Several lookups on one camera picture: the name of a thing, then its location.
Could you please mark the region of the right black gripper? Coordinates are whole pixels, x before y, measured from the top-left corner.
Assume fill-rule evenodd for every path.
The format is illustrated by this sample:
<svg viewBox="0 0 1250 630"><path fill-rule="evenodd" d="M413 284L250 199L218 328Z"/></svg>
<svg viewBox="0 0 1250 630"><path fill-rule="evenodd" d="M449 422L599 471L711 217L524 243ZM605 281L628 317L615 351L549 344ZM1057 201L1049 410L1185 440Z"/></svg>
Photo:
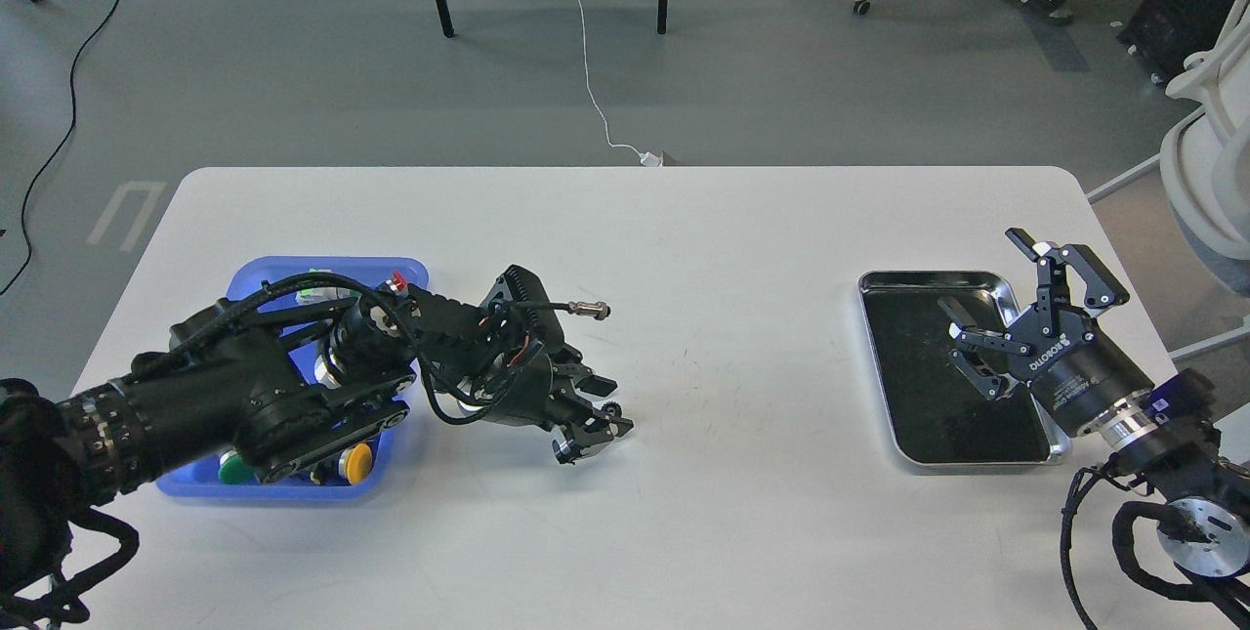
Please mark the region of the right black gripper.
<svg viewBox="0 0 1250 630"><path fill-rule="evenodd" d="M1131 295L1086 244L1036 241L1020 228L1005 238L1036 268L1035 300L1022 315L999 311L1005 326L986 330L956 299L938 299L955 344L948 356L986 401L1034 396L1062 432L1086 435L1114 404L1155 389L1098 325ZM1009 368L988 362L988 352L1011 355Z"/></svg>

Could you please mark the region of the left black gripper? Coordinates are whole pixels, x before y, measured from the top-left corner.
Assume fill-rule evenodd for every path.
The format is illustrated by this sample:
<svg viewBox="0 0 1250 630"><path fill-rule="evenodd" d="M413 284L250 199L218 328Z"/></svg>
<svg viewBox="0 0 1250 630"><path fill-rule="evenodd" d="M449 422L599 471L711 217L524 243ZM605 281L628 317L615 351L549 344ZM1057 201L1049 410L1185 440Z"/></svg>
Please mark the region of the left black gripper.
<svg viewBox="0 0 1250 630"><path fill-rule="evenodd" d="M491 395L482 408L482 421L534 425L545 431L558 428L551 448L559 464L595 456L635 426L621 410L594 410L588 416L588 402L576 392L608 398L619 384L586 366L574 348L562 348L552 356L540 351L512 376L505 375L504 362L495 358L479 376L479 389Z"/></svg>

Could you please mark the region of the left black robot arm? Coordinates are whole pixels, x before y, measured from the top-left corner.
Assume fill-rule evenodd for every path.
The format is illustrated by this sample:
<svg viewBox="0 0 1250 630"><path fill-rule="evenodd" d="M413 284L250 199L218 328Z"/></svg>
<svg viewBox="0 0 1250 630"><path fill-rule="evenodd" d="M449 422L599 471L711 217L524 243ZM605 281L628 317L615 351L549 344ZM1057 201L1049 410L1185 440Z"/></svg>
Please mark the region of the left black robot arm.
<svg viewBox="0 0 1250 630"><path fill-rule="evenodd" d="M82 594L138 555L140 538L102 506L198 458L232 451L258 482L366 442L409 415L419 384L442 422L535 426L560 464L632 428L568 345L536 274L505 269L480 304L400 275L371 288L339 272L264 281L174 324L168 350L62 401L2 380L2 626L81 624Z"/></svg>

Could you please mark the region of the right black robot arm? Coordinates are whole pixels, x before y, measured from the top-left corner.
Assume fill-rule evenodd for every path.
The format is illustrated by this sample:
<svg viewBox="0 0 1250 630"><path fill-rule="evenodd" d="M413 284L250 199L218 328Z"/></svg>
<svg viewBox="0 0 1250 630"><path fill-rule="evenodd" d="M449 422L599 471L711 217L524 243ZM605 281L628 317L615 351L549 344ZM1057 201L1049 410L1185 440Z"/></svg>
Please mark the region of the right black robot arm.
<svg viewBox="0 0 1250 630"><path fill-rule="evenodd" d="M1091 248L1036 241L1018 228L1006 238L1038 272L1035 300L1012 322L985 330L958 301L938 304L950 321L950 361L982 398L1026 392L1068 436L1098 434L1110 448L1102 465L1078 470L1060 511L1060 572L1082 626L1095 621L1075 584L1074 520L1095 484L1110 482L1131 495L1110 525L1124 575L1248 628L1248 469L1220 451L1212 384L1182 370L1155 385L1099 328L1098 315L1130 295Z"/></svg>

